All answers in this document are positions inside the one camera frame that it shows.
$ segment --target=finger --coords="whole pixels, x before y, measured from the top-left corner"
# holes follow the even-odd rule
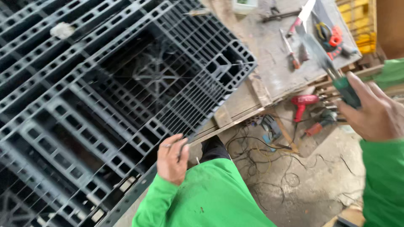
[[[182,134],[176,134],[176,135],[173,135],[173,136],[163,140],[163,142],[161,142],[161,144],[159,145],[158,152],[157,152],[157,158],[166,156],[168,154],[168,152],[170,151],[170,147],[173,145],[173,143],[175,143],[177,140],[181,139],[181,137],[182,137]]]
[[[179,158],[179,164],[181,166],[183,165],[187,166],[188,158],[189,158],[189,145],[187,144],[182,148],[181,156]]]
[[[380,88],[377,86],[375,82],[370,82],[368,83],[368,86],[370,87],[371,91],[379,98],[379,99],[384,99],[387,101],[391,101],[390,97],[388,97]]]
[[[188,142],[188,138],[184,138],[184,139],[174,143],[171,146],[170,151],[168,152],[168,157],[178,160],[179,152],[187,142]]]
[[[346,74],[349,84],[355,90],[362,105],[369,104],[374,99],[377,99],[376,95],[366,86],[355,74],[348,72]]]
[[[349,124],[358,122],[360,117],[360,113],[358,110],[354,109],[352,106],[346,104],[343,101],[336,101],[335,103],[338,107],[339,112],[345,116]]]

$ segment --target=white container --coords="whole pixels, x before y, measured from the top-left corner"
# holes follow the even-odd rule
[[[246,4],[237,3],[237,0],[233,0],[233,12],[235,14],[247,15],[257,7],[258,0],[246,0]]]

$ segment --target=person's left hand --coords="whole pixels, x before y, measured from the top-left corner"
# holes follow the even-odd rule
[[[178,141],[181,137],[182,134],[177,134],[165,139],[157,153],[157,174],[178,186],[185,179],[189,156],[189,146],[185,145],[188,139]]]

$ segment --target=green sleeve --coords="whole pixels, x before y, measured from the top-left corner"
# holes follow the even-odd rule
[[[160,226],[177,193],[178,186],[162,179],[159,175],[151,183],[149,191],[140,203],[132,220],[133,227]]]
[[[404,139],[360,142],[366,168],[365,227],[404,226]]]

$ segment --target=black plastic pallet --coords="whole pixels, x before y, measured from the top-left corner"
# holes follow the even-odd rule
[[[0,0],[0,226],[113,226],[256,67],[197,0]],[[75,28],[60,40],[50,29]]]

